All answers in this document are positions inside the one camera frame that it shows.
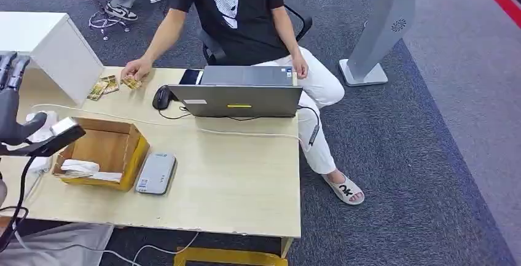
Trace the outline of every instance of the carpet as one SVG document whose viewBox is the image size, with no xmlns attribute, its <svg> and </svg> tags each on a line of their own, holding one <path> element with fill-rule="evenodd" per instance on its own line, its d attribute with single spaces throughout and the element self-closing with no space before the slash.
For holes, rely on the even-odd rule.
<svg viewBox="0 0 521 266">
<path fill-rule="evenodd" d="M 370 0 L 286 0 L 313 15 L 300 43 L 339 78 L 337 62 L 349 56 L 363 29 Z M 9 0 L 0 10 L 59 11 L 70 14 L 106 65 L 139 57 L 162 19 L 162 6 L 139 0 L 140 21 L 109 41 L 85 23 L 93 0 Z M 196 13 L 181 40 L 157 66 L 200 67 L 204 61 Z M 322 111 L 326 138 L 337 166 L 366 193 L 356 207 L 340 202 L 301 156 L 302 238 L 289 253 L 291 265 L 515 265 L 409 51 L 399 42 L 382 66 L 390 82 L 346 88 L 344 99 Z M 32 221 L 38 226 L 41 221 Z M 115 230 L 109 249 L 133 257 L 144 244 L 173 249 L 190 232 Z M 194 246 L 277 253 L 276 238 L 201 234 Z M 172 257 L 145 250 L 145 265 L 172 265 Z M 105 255 L 103 266 L 122 265 Z"/>
</svg>

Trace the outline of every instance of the black sneaker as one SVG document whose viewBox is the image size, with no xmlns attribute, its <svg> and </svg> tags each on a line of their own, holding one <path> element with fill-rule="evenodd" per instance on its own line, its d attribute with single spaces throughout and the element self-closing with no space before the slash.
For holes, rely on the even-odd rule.
<svg viewBox="0 0 521 266">
<path fill-rule="evenodd" d="M 126 7 L 112 6 L 110 2 L 105 6 L 105 12 L 110 15 L 123 18 L 124 20 L 129 20 L 131 22 L 138 19 L 138 16 L 134 12 L 128 10 Z"/>
</svg>

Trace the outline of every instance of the yellow sticker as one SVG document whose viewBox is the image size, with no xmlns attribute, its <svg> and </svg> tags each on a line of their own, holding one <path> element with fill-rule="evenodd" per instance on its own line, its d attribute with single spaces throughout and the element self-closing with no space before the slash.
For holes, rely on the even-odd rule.
<svg viewBox="0 0 521 266">
<path fill-rule="evenodd" d="M 228 108 L 251 108 L 251 104 L 228 104 Z"/>
</svg>

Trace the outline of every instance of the white slipper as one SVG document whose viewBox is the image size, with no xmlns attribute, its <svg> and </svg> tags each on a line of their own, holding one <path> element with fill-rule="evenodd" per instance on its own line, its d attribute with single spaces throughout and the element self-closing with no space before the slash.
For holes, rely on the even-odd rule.
<svg viewBox="0 0 521 266">
<path fill-rule="evenodd" d="M 348 205 L 360 205 L 366 199 L 364 192 L 351 179 L 345 175 L 343 176 L 345 181 L 340 184 L 330 182 L 326 175 L 322 175 L 322 178 L 331 186 L 331 189 L 333 189 L 341 201 Z"/>
</svg>

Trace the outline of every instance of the cardboard box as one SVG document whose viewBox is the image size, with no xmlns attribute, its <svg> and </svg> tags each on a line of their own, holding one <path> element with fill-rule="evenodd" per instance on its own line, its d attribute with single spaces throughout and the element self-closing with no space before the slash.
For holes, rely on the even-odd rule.
<svg viewBox="0 0 521 266">
<path fill-rule="evenodd" d="M 65 183 L 89 184 L 129 191 L 143 165 L 149 143 L 132 123 L 75 117 L 85 130 L 85 136 L 70 144 L 58 155 L 53 175 L 67 159 L 84 160 L 100 165 L 100 172 L 122 173 L 120 182 L 89 178 L 62 178 Z"/>
</svg>

